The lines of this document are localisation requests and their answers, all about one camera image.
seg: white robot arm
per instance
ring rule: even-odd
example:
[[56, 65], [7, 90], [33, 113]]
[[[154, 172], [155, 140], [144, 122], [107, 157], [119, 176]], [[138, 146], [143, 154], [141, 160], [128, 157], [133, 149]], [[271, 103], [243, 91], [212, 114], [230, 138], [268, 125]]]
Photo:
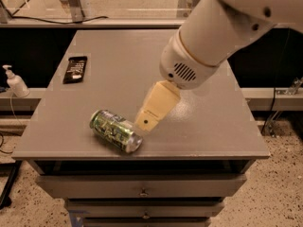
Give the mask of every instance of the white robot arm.
[[303, 32], [303, 0], [201, 0], [164, 48], [157, 82], [135, 124], [151, 131], [180, 100], [179, 89], [201, 85], [233, 53], [276, 24]]

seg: aluminum can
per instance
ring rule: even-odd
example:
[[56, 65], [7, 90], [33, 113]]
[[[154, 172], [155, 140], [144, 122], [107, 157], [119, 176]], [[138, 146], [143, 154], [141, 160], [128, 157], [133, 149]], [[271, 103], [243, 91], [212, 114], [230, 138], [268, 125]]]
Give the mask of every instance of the aluminum can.
[[108, 110], [93, 113], [90, 128], [95, 134], [127, 153], [137, 150], [143, 141], [143, 138], [134, 132], [132, 122]]

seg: drawer handle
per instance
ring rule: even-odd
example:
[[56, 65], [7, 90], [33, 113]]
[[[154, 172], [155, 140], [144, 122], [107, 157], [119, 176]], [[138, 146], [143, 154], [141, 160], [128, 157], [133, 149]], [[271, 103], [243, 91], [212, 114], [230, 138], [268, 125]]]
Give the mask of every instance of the drawer handle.
[[148, 214], [147, 212], [145, 212], [145, 214], [144, 214], [144, 216], [142, 216], [142, 218], [143, 218], [143, 219], [149, 219], [150, 216], [149, 216], [149, 214]]
[[142, 188], [142, 191], [139, 194], [139, 196], [145, 198], [145, 197], [148, 197], [149, 194], [145, 191], [145, 188]]

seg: terrazzo surface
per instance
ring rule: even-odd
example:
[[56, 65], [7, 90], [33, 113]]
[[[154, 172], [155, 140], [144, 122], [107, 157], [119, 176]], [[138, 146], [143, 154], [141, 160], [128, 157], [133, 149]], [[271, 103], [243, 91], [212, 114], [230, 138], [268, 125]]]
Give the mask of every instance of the terrazzo surface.
[[[0, 120], [0, 131], [20, 132], [19, 124]], [[256, 161], [247, 172], [248, 181], [212, 219], [210, 227], [302, 227], [303, 143], [289, 117], [276, 122], [277, 138], [264, 136], [271, 151], [268, 160]], [[4, 133], [3, 150], [12, 150], [20, 137]], [[0, 161], [10, 162], [0, 155]], [[10, 197], [12, 204], [0, 210], [0, 226], [71, 226], [63, 200], [53, 200], [35, 183], [38, 174], [24, 162]], [[6, 178], [0, 177], [0, 188]]]

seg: pump bottle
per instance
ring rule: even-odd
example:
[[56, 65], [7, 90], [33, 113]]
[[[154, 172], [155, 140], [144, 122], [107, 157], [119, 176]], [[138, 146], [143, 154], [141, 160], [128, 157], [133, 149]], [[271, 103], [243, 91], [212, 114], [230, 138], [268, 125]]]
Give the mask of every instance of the pump bottle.
[[29, 94], [29, 89], [20, 76], [15, 75], [11, 70], [9, 70], [11, 65], [3, 65], [2, 67], [6, 70], [6, 74], [8, 76], [7, 82], [11, 91], [17, 97], [27, 96]]

